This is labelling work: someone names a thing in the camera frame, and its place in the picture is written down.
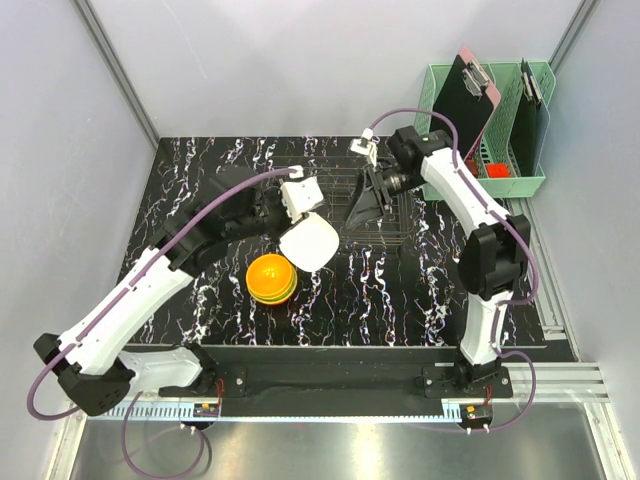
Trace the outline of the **white green bowl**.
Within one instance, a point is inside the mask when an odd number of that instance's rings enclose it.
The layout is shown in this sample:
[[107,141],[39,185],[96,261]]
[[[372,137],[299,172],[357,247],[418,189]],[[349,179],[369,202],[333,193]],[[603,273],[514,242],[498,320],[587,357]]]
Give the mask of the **white green bowl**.
[[334,227],[319,214],[310,212],[281,236],[279,248],[296,268],[313,273],[333,258],[339,243]]

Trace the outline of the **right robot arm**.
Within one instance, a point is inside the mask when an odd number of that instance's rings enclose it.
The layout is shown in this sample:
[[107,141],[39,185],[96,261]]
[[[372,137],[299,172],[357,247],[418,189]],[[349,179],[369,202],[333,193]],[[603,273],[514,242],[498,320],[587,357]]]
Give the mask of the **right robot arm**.
[[373,131],[367,128],[350,143],[365,157],[351,196],[345,225],[354,228],[377,220],[391,209],[394,197],[428,184],[441,195],[466,237],[458,275],[468,294],[466,328],[445,383],[476,396],[500,375],[497,333],[515,287],[527,273],[531,225],[512,215],[471,174],[459,153],[457,131],[421,135],[403,127],[388,139],[395,162],[381,167]]

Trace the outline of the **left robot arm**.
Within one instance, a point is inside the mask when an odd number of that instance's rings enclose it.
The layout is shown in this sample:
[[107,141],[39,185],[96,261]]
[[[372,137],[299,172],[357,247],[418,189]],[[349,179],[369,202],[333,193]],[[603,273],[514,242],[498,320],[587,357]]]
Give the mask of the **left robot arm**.
[[215,386],[216,372],[210,358],[197,348],[135,356],[124,347],[163,304],[225,255],[231,238],[217,213],[222,206],[253,212],[259,206],[254,200],[258,184],[302,175],[299,166],[261,174],[233,168],[218,178],[238,177],[239,183],[222,186],[211,200],[196,202],[188,212],[170,217],[129,273],[83,320],[59,336],[43,334],[35,341],[34,349],[45,366],[28,391],[29,414],[43,421],[62,417],[41,413],[35,406],[37,390],[49,373],[56,375],[76,409],[89,416],[107,412],[132,388],[179,387],[196,396],[208,394]]

